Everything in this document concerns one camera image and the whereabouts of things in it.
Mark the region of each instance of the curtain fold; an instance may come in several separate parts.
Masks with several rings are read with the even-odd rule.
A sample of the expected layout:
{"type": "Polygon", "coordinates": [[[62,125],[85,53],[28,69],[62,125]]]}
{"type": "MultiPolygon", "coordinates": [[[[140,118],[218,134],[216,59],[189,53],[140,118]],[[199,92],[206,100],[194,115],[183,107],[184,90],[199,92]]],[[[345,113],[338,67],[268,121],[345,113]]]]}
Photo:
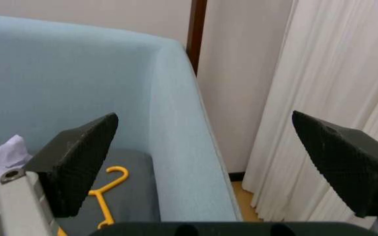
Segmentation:
{"type": "Polygon", "coordinates": [[[243,180],[264,220],[359,219],[313,166],[293,110],[378,140],[378,1],[299,0],[243,180]]]}

